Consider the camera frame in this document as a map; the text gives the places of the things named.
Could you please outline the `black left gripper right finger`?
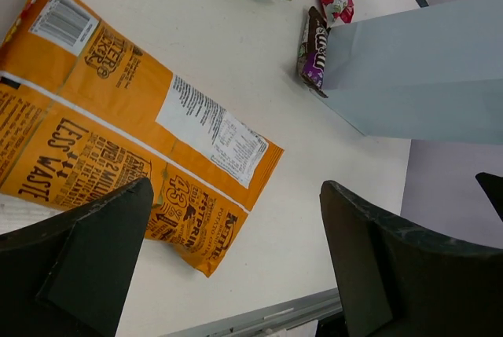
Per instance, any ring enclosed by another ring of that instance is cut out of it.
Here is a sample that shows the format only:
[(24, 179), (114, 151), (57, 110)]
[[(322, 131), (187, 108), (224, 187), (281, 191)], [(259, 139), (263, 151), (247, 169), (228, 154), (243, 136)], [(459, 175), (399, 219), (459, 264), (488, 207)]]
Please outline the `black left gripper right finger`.
[(335, 181), (320, 204), (349, 335), (501, 335), (501, 249), (431, 231)]

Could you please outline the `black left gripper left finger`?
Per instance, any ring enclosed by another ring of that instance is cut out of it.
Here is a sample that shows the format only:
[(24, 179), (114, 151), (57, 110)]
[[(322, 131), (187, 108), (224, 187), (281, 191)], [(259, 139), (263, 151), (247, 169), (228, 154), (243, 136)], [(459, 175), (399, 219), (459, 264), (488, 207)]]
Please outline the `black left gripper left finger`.
[(3, 336), (114, 336), (150, 217), (139, 178), (1, 236)]

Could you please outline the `orange Kettle chips bag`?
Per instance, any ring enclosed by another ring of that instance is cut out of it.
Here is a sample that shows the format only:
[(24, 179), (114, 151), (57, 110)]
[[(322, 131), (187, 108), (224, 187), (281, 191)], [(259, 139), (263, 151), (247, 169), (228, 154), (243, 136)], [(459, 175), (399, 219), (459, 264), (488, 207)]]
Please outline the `orange Kettle chips bag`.
[(146, 237), (206, 276), (282, 152), (80, 0), (27, 0), (2, 43), (2, 193), (66, 211), (148, 178)]

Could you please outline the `light blue paper bag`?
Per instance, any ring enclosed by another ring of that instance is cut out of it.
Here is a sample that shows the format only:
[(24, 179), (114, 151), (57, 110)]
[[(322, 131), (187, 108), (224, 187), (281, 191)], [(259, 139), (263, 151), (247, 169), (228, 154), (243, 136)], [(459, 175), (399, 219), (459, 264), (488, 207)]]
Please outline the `light blue paper bag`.
[(501, 143), (502, 0), (333, 28), (321, 101), (369, 136)]

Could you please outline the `brown M&M's candy packet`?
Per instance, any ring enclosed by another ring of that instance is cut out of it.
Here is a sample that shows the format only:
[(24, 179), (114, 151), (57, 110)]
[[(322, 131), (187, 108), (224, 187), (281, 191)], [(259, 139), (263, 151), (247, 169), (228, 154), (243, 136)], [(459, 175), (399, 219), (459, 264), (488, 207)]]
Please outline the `brown M&M's candy packet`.
[(329, 29), (315, 6), (307, 12), (297, 59), (297, 72), (304, 84), (318, 96), (327, 98), (322, 89), (325, 74)]

